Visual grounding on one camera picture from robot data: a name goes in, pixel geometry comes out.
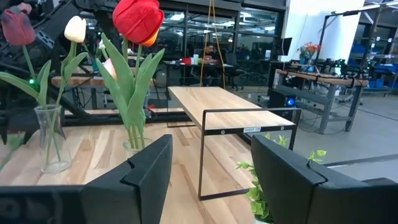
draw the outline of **flower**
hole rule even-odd
[[[100,50],[105,49],[105,45],[104,45],[104,42],[102,40],[98,43],[98,49],[100,49]]]
[[[21,3],[1,14],[2,32],[11,45],[29,45],[35,41],[35,30],[26,14],[29,12],[29,6]]]
[[[113,64],[112,64],[112,61],[111,61],[110,58],[107,59],[107,60],[105,61],[104,67],[106,68],[106,70],[109,72],[109,74],[111,74],[111,76],[112,76],[115,80],[118,79],[118,77],[116,76],[116,71],[115,71],[115,69],[114,69],[114,67],[113,67]]]
[[[73,42],[82,43],[86,37],[86,20],[80,16],[73,16],[63,32],[65,37]]]
[[[125,38],[144,46],[155,43],[164,12],[156,0],[122,0],[113,11],[113,24]]]

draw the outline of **blue light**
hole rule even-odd
[[[294,99],[293,98],[287,99],[287,106],[294,106]]]

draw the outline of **label sticker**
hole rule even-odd
[[[253,132],[260,132],[261,128],[256,127],[256,128],[244,128],[243,133],[253,133]]]

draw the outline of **dark red tulip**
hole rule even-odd
[[[156,0],[122,0],[113,11],[113,24],[131,42],[154,44],[164,12]]]
[[[11,45],[29,45],[35,40],[35,30],[26,14],[29,11],[29,7],[21,5],[1,14],[2,33]]]

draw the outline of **white tulip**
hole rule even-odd
[[[104,42],[103,42],[102,40],[99,42],[98,48],[99,48],[100,50],[105,49],[105,45],[104,45]]]
[[[70,41],[76,43],[84,42],[86,37],[86,20],[81,19],[80,16],[73,16],[65,27],[63,34]]]

